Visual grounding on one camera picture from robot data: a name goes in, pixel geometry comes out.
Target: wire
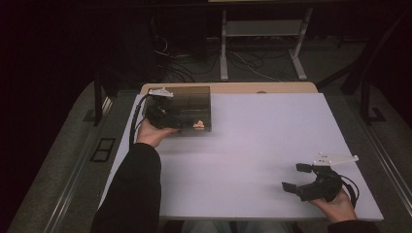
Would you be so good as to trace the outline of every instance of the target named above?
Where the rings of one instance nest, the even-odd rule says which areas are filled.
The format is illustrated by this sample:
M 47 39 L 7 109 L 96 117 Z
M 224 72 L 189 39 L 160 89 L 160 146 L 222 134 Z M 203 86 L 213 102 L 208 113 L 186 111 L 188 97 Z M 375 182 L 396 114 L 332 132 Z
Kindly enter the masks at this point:
M 162 68 L 162 69 L 164 69 L 164 70 L 166 70 L 166 71 L 168 71 L 168 72 L 170 72 L 170 73 L 178 76 L 178 77 L 180 78 L 180 81 L 182 81 L 183 83 L 186 82 L 185 77 L 183 77 L 181 74 L 177 73 L 175 70 L 173 70 L 173 69 L 171 69 L 171 68 L 168 68 L 168 67 L 165 67 L 165 66 L 160 66 L 160 65 L 157 65 L 157 67 L 160 67 L 160 68 Z
M 160 54 L 160 55 L 170 56 L 169 53 L 164 53 L 164 52 L 161 52 L 161 51 L 158 51 L 158 50 L 154 50 L 154 52 L 157 53 L 157 54 Z
M 226 43 L 227 43 L 227 50 L 232 50 L 232 49 L 234 49 L 234 46 L 232 45 L 231 40 L 226 40 Z M 242 48 L 243 48 L 244 50 L 246 50 L 246 49 L 248 48 L 248 46 L 246 46 L 246 45 L 241 45 L 241 46 L 242 46 Z M 272 49 L 275 49 L 274 45 L 273 45 L 273 44 L 268 45 L 268 50 L 272 50 Z M 289 53 L 289 50 L 286 51 L 286 52 L 283 53 L 283 54 L 274 55 L 274 56 L 266 56 L 266 55 L 267 55 L 267 51 L 265 51 L 263 55 L 256 55 L 255 52 L 249 52 L 249 55 L 257 57 L 256 60 L 260 60 L 260 59 L 263 59 L 263 58 L 266 58 L 266 59 L 280 58 L 280 57 L 283 57 L 283 56 L 288 55 L 288 54 L 290 54 L 290 53 Z
M 185 77 L 183 77 L 181 74 L 176 73 L 174 70 L 172 69 L 167 69 L 170 73 L 172 73 L 174 76 L 174 78 L 177 78 L 178 80 L 180 80 L 182 83 L 186 83 L 186 79 Z
M 160 38 L 161 40 L 164 41 L 165 46 L 164 46 L 163 51 L 167 51 L 167 48 L 169 47 L 169 44 L 167 43 L 166 39 L 164 39 L 163 37 L 160 37 L 160 36 L 155 36 L 155 37 Z
M 259 76 L 262 76 L 262 77 L 264 77 L 264 78 L 267 78 L 267 79 L 269 79 L 269 80 L 273 80 L 273 81 L 277 81 L 277 82 L 282 82 L 282 81 L 280 81 L 280 80 L 278 80 L 278 79 L 275 79 L 275 78 L 272 78 L 272 77 L 269 77 L 269 76 L 265 76 L 265 75 L 263 75 L 263 74 L 261 74 L 261 73 L 258 73 L 257 71 L 255 71 L 254 69 L 252 69 L 248 64 L 247 64 L 247 62 L 238 54 L 238 53 L 236 53 L 236 52 L 234 52 L 234 51 L 228 51 L 229 53 L 233 53 L 233 54 L 235 54 L 236 56 L 238 56 L 244 63 L 245 63 L 245 65 L 249 68 L 249 70 L 251 70 L 253 73 L 255 73 L 255 74 L 257 74 L 257 75 L 259 75 Z
M 233 61 L 233 59 L 232 59 L 232 54 L 231 53 L 227 53 L 226 54 L 226 58 L 227 58 L 227 60 L 233 65 L 233 66 L 235 66 L 236 68 L 238 68 L 239 70 L 242 70 L 242 71 L 249 71 L 249 69 L 244 69 L 243 67 L 241 67 L 241 66 L 239 66 L 237 63 L 235 63 L 235 61 Z
M 196 83 L 196 81 L 194 80 L 194 78 L 190 74 L 188 74 L 188 73 L 186 73 L 182 70 L 173 68 L 173 65 L 170 66 L 170 69 L 173 70 L 176 74 L 180 72 L 181 74 L 187 76 L 192 82 Z
M 241 69 L 241 70 L 243 70 L 243 71 L 249 71 L 251 68 L 252 68 L 253 70 L 257 70 L 258 68 L 262 67 L 263 64 L 264 64 L 263 61 L 262 61 L 262 64 L 257 65 L 257 64 L 255 64 L 253 61 L 246 60 L 245 58 L 243 58 L 243 60 L 242 60 L 242 59 L 239 59 L 239 54 L 237 54 L 237 56 L 236 56 L 236 55 L 235 55 L 235 52 L 232 54 L 232 53 L 230 53 L 230 51 L 228 51 L 227 57 L 229 58 L 230 63 L 232 63 L 234 66 L 236 66 L 237 68 L 239 68 L 239 69 Z M 240 63 L 241 65 L 246 65 L 246 67 L 249 66 L 248 69 L 243 69 L 242 67 L 240 67 L 240 66 L 238 66 L 237 64 L 235 64 L 231 57 L 234 57 L 234 58 L 235 58 L 235 59 L 234 59 L 235 62 L 238 62 L 238 63 Z
M 136 127 L 134 128 L 134 130 L 137 130 L 137 128 L 140 126 L 140 124 L 142 124 L 143 120 L 145 120 L 145 117 L 143 117 L 139 123 L 136 125 Z
M 256 65 L 256 64 L 255 64 L 255 61 L 261 62 L 260 65 L 256 65 L 256 69 L 264 66 L 264 60 L 263 60 L 263 58 L 265 57 L 265 55 L 267 54 L 267 52 L 265 52 L 264 55 L 257 55 L 255 52 L 243 52 L 243 53 L 245 53 L 245 54 L 247 54 L 247 55 L 249 55 L 249 56 L 256 57 L 256 59 L 247 60 L 248 63 L 252 63 L 252 64 Z
M 172 62 L 172 63 L 174 65 L 177 65 L 177 66 L 183 68 L 184 70 L 188 71 L 189 73 L 191 73 L 193 75 L 205 75 L 205 74 L 209 74 L 213 70 L 213 68 L 215 68 L 216 62 L 218 61 L 218 58 L 219 58 L 219 55 L 216 54 L 215 59 L 213 60 L 212 66 L 209 69 L 207 69 L 206 71 L 202 71 L 202 72 L 193 72 L 190 69 L 188 69 L 187 67 L 185 67 L 185 66 L 183 66 L 183 65 L 181 65 L 177 62 Z
M 142 103 L 143 101 L 149 97 L 149 94 L 144 95 L 140 101 L 139 104 L 137 104 L 135 110 L 134 110 L 134 114 L 133 114 L 133 119 L 131 120 L 131 125 L 130 125 L 130 134 L 129 134 L 129 148 L 131 148 L 131 146 L 134 143 L 134 135 L 136 134 L 136 121 L 137 121 L 137 117 L 139 116 L 140 113 L 140 108 L 142 107 Z
M 356 200 L 358 201 L 358 199 L 360 198 L 361 192 L 360 192 L 360 189 L 358 188 L 357 184 L 356 184 L 354 181 L 352 181 L 351 179 L 349 179 L 349 178 L 347 178 L 347 177 L 345 177 L 345 176 L 340 175 L 340 177 L 348 180 L 349 182 L 351 182 L 351 183 L 354 185 L 354 187 L 357 189 L 357 197 L 356 197 Z

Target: hand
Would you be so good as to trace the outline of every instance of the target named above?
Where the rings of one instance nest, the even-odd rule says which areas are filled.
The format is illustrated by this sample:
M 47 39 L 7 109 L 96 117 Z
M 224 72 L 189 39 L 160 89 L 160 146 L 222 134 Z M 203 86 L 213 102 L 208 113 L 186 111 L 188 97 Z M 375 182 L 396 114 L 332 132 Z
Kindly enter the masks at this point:
M 169 134 L 176 133 L 177 131 L 179 131 L 179 129 L 158 129 L 152 126 L 149 120 L 145 118 L 142 121 L 142 125 L 139 127 L 136 143 L 144 143 L 156 148 L 163 138 Z
M 327 202 L 325 199 L 317 199 L 309 202 L 321 209 L 332 223 L 358 219 L 351 200 L 343 188 L 340 189 L 335 199 L 331 202 Z

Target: dark background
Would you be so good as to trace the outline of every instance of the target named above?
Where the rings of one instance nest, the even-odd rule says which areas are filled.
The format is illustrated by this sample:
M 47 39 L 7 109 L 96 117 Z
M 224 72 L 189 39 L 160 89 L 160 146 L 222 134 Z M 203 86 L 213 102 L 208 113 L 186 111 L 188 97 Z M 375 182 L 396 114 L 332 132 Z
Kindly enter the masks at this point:
M 387 12 L 382 4 L 319 7 L 307 36 L 368 38 L 389 21 Z M 199 56 L 206 37 L 220 37 L 216 11 L 163 11 L 156 17 L 156 30 L 148 20 L 152 16 L 153 12 L 86 13 L 77 1 L 0 2 L 5 146 L 0 154 L 0 232 L 7 231 L 64 120 L 95 74 L 106 92 L 116 96 L 119 89 L 161 80 L 153 53 L 154 32 Z M 253 13 L 233 16 L 253 17 Z

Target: black sleeve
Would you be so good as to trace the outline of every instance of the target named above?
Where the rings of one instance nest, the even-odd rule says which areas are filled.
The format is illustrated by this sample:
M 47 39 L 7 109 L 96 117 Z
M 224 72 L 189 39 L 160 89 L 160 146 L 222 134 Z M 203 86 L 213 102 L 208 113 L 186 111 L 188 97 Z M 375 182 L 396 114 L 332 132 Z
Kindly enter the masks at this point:
M 375 223 L 362 220 L 348 220 L 333 223 L 327 228 L 328 233 L 379 233 Z
M 160 208 L 160 158 L 152 146 L 131 147 L 94 216 L 91 232 L 155 232 Z

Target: white table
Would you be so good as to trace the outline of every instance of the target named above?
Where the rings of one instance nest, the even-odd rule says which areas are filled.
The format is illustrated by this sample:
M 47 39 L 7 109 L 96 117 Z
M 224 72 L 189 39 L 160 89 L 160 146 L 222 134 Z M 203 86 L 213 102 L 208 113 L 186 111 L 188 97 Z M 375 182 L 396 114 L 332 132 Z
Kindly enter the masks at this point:
M 137 96 L 135 104 L 142 95 Z M 212 94 L 212 132 L 175 135 L 157 148 L 162 163 L 160 217 L 276 219 L 325 217 L 283 191 L 282 182 L 311 183 L 295 170 L 319 152 L 351 155 L 320 93 Z M 107 188 L 128 150 L 131 117 Z M 360 188 L 357 214 L 383 219 L 358 166 L 332 167 Z

